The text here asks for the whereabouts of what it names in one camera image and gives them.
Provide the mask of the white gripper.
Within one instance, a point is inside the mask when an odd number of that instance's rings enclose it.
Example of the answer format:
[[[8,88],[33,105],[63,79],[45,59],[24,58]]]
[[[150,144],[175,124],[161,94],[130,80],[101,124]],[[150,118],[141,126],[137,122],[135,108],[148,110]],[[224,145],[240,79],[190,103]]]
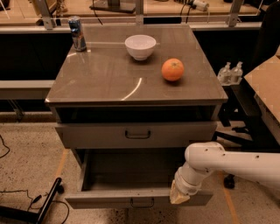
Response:
[[[192,167],[179,167],[175,173],[175,181],[171,183],[170,202],[173,205],[187,202],[190,196],[199,191],[202,180],[203,176]]]

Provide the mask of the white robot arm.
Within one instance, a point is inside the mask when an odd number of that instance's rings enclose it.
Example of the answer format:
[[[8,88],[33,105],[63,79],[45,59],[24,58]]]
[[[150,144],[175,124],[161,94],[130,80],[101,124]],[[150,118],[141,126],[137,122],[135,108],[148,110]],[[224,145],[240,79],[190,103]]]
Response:
[[[188,201],[215,171],[280,189],[279,153],[226,151],[217,142],[192,143],[185,149],[184,164],[175,172],[170,202],[179,205]]]

